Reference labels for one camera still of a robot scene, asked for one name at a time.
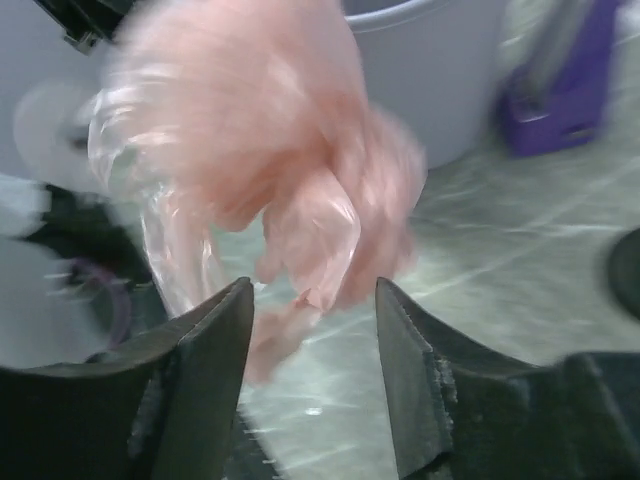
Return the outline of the grey plastic trash bin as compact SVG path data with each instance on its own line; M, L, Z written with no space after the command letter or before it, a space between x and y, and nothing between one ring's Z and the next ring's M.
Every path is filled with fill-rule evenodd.
M486 127L498 82L504 0L346 1L371 99L403 119L436 169Z

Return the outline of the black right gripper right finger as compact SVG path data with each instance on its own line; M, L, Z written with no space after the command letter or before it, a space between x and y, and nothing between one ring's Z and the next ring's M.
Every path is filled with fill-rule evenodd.
M498 353L379 279L377 332L402 479L635 479L639 357L546 366Z

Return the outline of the purple metronome box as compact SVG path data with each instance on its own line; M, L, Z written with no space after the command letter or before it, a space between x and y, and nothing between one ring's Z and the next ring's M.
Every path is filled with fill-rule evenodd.
M601 131L620 5L613 0L559 1L547 13L497 105L512 154L557 152L583 145Z

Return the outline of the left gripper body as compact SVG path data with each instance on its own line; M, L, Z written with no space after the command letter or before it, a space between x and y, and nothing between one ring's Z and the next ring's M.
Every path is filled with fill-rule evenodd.
M64 30L64 40L77 51L91 51L100 41L112 43L131 10L131 0L35 0Z

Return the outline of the pink plastic trash bag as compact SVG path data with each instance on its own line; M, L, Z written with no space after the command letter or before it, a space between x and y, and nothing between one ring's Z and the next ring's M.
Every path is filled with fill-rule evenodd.
M295 297L254 322L254 383L323 316L364 302L413 260L425 153L369 101L337 1L137 3L116 34L89 157L138 205L172 314L221 288L214 232L262 221L256 281L286 274Z

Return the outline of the black microphone stand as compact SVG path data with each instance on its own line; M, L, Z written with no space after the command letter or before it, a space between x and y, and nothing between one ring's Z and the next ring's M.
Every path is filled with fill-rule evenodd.
M613 297L632 317L640 319L640 231L624 234L607 260L607 281Z

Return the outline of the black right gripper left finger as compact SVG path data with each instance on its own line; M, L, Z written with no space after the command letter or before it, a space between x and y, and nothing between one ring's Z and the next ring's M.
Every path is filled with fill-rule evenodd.
M5 479L219 479L254 318L240 278L83 364L1 372Z

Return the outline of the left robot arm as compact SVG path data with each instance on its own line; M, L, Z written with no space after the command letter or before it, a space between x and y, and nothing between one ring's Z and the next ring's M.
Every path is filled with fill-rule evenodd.
M1 363L80 363L167 314L130 209L87 158L102 62L128 1L1 5Z

